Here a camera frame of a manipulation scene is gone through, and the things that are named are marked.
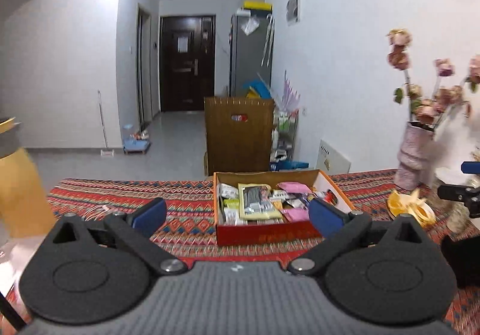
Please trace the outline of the brown wooden chair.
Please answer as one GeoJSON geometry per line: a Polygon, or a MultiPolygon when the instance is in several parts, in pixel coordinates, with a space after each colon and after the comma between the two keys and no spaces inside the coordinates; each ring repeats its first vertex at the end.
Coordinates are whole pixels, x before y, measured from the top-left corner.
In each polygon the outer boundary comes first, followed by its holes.
{"type": "Polygon", "coordinates": [[[268,171],[273,111],[274,101],[271,99],[206,98],[208,174],[268,171]]]}

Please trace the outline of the wall electrical panel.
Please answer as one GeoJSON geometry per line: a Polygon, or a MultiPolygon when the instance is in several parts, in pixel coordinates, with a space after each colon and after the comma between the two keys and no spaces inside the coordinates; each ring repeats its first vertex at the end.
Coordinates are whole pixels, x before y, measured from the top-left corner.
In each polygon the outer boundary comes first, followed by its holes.
{"type": "Polygon", "coordinates": [[[286,22],[287,25],[294,25],[300,21],[300,0],[287,0],[286,22]]]}

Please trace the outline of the grey refrigerator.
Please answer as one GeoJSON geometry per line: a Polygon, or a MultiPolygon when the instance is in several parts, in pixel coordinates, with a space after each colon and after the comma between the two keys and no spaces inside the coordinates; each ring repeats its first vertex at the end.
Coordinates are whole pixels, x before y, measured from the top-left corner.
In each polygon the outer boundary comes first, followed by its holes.
{"type": "Polygon", "coordinates": [[[272,14],[238,10],[231,19],[229,95],[243,97],[250,86],[272,79],[272,14]]]}

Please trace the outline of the floral small vase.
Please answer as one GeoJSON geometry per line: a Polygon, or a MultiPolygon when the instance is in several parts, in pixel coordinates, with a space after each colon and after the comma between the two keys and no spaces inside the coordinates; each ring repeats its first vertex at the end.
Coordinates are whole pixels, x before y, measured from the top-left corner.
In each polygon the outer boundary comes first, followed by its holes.
{"type": "Polygon", "coordinates": [[[448,229],[459,234],[470,220],[479,218],[479,162],[465,161],[459,171],[438,168],[434,175],[439,186],[433,191],[439,199],[453,203],[448,229]]]}

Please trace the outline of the white cracker snack packet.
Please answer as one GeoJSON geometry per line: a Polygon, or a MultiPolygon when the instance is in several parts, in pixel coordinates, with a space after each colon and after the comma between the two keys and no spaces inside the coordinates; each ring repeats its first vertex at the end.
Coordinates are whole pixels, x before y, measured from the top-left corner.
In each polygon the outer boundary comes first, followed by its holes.
{"type": "Polygon", "coordinates": [[[247,221],[242,219],[237,208],[224,208],[224,224],[231,226],[246,225],[247,221]]]}

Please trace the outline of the black cloth bag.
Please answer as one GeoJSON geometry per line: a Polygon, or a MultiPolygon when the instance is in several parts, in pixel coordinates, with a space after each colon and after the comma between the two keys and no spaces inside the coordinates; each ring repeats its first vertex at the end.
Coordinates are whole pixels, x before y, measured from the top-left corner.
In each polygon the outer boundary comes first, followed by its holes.
{"type": "Polygon", "coordinates": [[[455,273],[459,289],[480,286],[480,236],[453,241],[449,236],[442,239],[441,251],[455,273]]]}

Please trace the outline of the white silver snack packet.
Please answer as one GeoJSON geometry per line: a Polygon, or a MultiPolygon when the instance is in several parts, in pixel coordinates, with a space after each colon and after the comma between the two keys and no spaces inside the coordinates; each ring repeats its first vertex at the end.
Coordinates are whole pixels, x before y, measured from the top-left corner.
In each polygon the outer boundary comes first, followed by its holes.
{"type": "Polygon", "coordinates": [[[239,199],[239,189],[228,184],[220,184],[220,197],[223,199],[239,199]]]}

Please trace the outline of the small blue floor stool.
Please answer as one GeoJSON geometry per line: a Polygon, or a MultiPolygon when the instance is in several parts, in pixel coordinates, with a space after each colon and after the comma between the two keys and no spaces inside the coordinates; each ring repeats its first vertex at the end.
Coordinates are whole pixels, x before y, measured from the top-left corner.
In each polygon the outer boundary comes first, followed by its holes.
{"type": "Polygon", "coordinates": [[[146,130],[135,132],[132,124],[123,126],[122,141],[125,154],[145,154],[151,146],[149,133],[146,130]]]}

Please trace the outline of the yellow box on fridge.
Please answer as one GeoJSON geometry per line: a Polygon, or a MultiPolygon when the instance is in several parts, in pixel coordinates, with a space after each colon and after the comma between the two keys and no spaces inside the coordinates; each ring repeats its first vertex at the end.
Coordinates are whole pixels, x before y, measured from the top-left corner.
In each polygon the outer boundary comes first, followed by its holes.
{"type": "Polygon", "coordinates": [[[242,4],[244,9],[272,12],[272,5],[264,2],[245,0],[242,4]]]}

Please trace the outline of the dark entrance door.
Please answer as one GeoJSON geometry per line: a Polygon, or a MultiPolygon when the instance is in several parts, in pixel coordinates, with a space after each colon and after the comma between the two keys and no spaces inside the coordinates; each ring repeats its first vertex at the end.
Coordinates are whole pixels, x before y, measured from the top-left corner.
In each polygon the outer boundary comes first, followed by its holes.
{"type": "Polygon", "coordinates": [[[214,96],[216,17],[163,16],[160,19],[160,109],[202,111],[214,96]]]}

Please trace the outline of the red cardboard snack box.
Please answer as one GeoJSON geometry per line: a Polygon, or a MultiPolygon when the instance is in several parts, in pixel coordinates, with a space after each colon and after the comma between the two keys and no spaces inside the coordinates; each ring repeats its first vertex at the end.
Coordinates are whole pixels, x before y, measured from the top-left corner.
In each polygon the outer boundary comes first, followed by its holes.
{"type": "Polygon", "coordinates": [[[298,239],[318,238],[320,233],[309,221],[289,223],[285,217],[275,220],[247,220],[246,225],[231,226],[224,224],[224,208],[237,208],[239,199],[223,199],[220,197],[220,184],[237,187],[239,184],[265,184],[271,187],[270,201],[281,211],[287,208],[308,209],[312,200],[317,199],[314,191],[331,189],[338,198],[336,207],[345,213],[354,209],[352,203],[332,178],[320,170],[293,170],[283,172],[216,172],[213,175],[214,210],[217,245],[247,246],[263,245],[277,242],[290,242],[298,239]],[[277,184],[283,181],[297,181],[306,184],[310,194],[289,194],[279,190],[277,184]]]}

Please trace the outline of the patterned red tablecloth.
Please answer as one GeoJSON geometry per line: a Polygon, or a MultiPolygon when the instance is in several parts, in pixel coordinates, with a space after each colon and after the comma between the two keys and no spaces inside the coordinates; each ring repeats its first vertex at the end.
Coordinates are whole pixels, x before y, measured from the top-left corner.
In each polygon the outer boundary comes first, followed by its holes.
{"type": "MultiPolygon", "coordinates": [[[[352,205],[375,220],[387,220],[386,200],[394,189],[394,169],[332,176],[352,205]]],[[[48,194],[56,217],[73,211],[87,220],[107,209],[131,212],[147,200],[167,201],[166,224],[153,236],[158,246],[187,264],[195,260],[278,261],[282,266],[312,248],[319,238],[240,247],[217,246],[212,179],[205,181],[99,181],[66,178],[48,194]]],[[[479,334],[479,287],[461,289],[446,316],[459,334],[479,334]]]]}

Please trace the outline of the plate of orange peels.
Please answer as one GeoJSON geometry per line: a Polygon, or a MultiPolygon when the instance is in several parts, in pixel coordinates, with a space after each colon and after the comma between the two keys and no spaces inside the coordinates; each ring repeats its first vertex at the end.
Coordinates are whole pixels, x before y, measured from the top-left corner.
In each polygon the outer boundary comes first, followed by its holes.
{"type": "Polygon", "coordinates": [[[436,223],[433,209],[426,203],[426,198],[421,197],[419,188],[410,194],[401,194],[392,190],[386,200],[387,211],[392,218],[401,214],[408,214],[416,219],[422,228],[429,228],[436,223]]]}

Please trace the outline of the long green snack bar pack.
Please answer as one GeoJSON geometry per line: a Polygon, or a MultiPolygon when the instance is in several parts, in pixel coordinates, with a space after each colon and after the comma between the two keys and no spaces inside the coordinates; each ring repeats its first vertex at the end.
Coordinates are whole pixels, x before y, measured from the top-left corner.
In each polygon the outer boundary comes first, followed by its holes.
{"type": "Polygon", "coordinates": [[[270,201],[271,187],[265,184],[239,184],[239,216],[243,220],[281,219],[281,212],[270,201]]]}

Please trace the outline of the pink snack packet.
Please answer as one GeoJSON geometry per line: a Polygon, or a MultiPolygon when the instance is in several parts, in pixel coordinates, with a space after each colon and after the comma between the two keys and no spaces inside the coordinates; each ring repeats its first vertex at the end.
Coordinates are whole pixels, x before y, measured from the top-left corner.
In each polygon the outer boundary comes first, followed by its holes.
{"type": "Polygon", "coordinates": [[[287,208],[282,209],[281,213],[289,223],[309,221],[308,209],[287,208]]]}
{"type": "Polygon", "coordinates": [[[312,192],[306,184],[297,181],[279,182],[277,187],[289,194],[310,194],[312,192]]]}

